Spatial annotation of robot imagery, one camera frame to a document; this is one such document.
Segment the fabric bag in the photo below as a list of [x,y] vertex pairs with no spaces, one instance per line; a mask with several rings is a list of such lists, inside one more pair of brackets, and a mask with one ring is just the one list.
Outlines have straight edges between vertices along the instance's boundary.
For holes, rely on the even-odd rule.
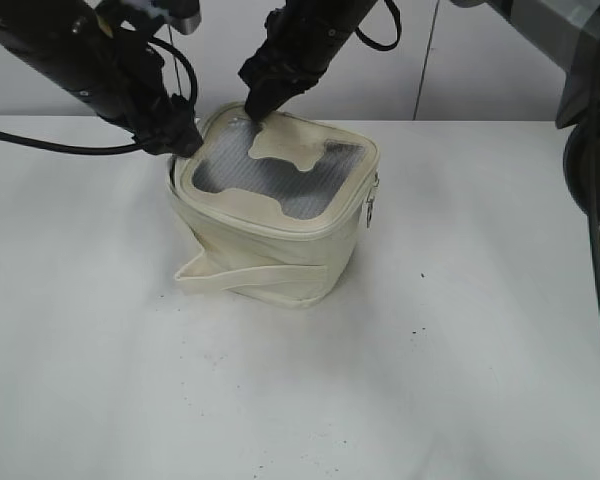
[[170,163],[171,204],[195,251],[176,282],[284,307],[320,301],[351,257],[363,206],[371,220],[376,145],[289,114],[256,124],[239,104],[202,130],[204,146]]

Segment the metal zipper pull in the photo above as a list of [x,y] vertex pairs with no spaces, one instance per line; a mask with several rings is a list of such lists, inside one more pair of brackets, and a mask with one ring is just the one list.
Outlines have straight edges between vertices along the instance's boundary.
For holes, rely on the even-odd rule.
[[373,207],[376,203],[376,194],[378,192],[378,187],[380,186],[380,177],[378,176],[378,172],[376,172],[376,178],[373,181],[373,185],[371,185],[371,189],[369,190],[369,195],[367,195],[367,228],[371,228],[371,219],[373,218]]

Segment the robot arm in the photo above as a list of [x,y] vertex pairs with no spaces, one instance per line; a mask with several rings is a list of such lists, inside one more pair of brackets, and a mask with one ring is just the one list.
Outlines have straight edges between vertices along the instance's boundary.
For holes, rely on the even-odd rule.
[[150,43],[166,22],[190,33],[199,13],[192,0],[105,0],[96,11],[83,0],[0,0],[0,44],[149,153],[188,156],[202,144],[195,85],[190,100],[169,96]]

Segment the white tabletop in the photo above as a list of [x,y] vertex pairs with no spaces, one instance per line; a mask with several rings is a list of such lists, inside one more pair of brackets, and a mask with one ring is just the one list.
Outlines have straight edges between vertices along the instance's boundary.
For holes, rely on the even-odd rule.
[[[302,311],[186,297],[166,158],[0,143],[1,479],[600,479],[585,217],[548,123],[334,122],[371,230]],[[95,118],[0,129],[114,145]]]

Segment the mesh panel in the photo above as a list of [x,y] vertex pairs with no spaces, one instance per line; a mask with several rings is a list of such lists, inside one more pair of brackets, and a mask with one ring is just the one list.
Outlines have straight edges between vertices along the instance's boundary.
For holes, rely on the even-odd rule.
[[366,150],[360,145],[327,141],[325,154],[309,172],[278,158],[249,157],[260,127],[235,119],[219,135],[198,165],[192,183],[203,192],[239,188],[277,200],[288,217],[309,220],[322,214]]

